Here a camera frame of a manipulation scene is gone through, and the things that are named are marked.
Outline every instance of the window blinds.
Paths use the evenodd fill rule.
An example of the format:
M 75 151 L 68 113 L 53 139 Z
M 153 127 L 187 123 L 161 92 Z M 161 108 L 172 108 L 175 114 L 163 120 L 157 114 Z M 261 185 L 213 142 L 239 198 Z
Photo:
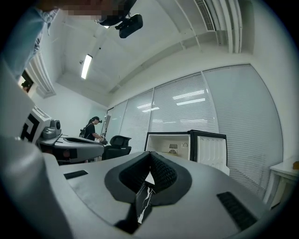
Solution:
M 129 141 L 132 153 L 144 150 L 149 129 L 152 95 L 151 90 L 128 100 L 120 135 L 132 138 Z
M 269 167 L 282 162 L 281 126 L 274 102 L 250 65 L 204 71 L 219 132 L 227 135 L 230 176 L 263 199 Z
M 120 134 L 122 118 L 126 110 L 126 105 L 127 100 L 113 108 L 106 134 L 106 140 L 108 142 L 110 142 L 113 136 Z
M 201 130 L 218 133 L 210 96 L 197 73 L 155 88 L 150 132 Z

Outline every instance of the gray chair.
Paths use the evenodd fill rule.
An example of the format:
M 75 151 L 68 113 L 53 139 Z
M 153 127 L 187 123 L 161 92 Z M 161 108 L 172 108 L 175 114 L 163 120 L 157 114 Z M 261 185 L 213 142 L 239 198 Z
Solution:
M 110 140 L 111 145 L 107 145 L 104 148 L 102 160 L 118 158 L 128 155 L 131 152 L 132 147 L 129 147 L 129 140 L 131 138 L 116 135 Z

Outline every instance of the ceiling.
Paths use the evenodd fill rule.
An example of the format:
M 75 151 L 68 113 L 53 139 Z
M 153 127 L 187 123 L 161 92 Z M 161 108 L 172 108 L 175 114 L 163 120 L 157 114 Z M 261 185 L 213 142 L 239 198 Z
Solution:
M 197 45 L 195 36 L 199 43 L 217 44 L 215 32 L 207 31 L 194 0 L 138 0 L 130 13 L 142 15 L 143 28 L 121 39 L 114 27 L 106 29 L 88 17 L 59 11 L 42 43 L 51 80 L 107 105 L 111 94 L 136 74 Z M 87 54 L 93 60 L 83 80 L 80 61 Z

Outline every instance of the black vent slot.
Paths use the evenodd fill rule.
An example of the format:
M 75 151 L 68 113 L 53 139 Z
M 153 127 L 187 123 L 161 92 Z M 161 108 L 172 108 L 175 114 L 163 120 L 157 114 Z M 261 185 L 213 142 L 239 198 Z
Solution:
M 254 216 L 232 193 L 225 192 L 217 194 L 217 197 L 241 231 L 256 223 Z
M 64 174 L 64 176 L 68 180 L 68 179 L 75 178 L 75 177 L 80 177 L 80 176 L 83 176 L 83 175 L 86 175 L 86 174 L 88 174 L 86 171 L 81 170 L 81 171 L 76 171 L 76 172 Z

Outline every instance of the desk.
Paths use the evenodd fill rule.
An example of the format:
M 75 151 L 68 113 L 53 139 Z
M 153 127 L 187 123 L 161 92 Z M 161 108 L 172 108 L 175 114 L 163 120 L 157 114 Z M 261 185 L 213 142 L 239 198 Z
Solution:
M 263 199 L 265 204 L 270 204 L 270 207 L 277 205 L 284 195 L 286 185 L 296 185 L 299 176 L 299 170 L 293 169 L 293 164 L 296 161 L 299 161 L 299 158 L 292 157 L 270 167 L 270 180 Z M 272 202 L 269 202 L 271 195 L 273 195 L 274 198 Z

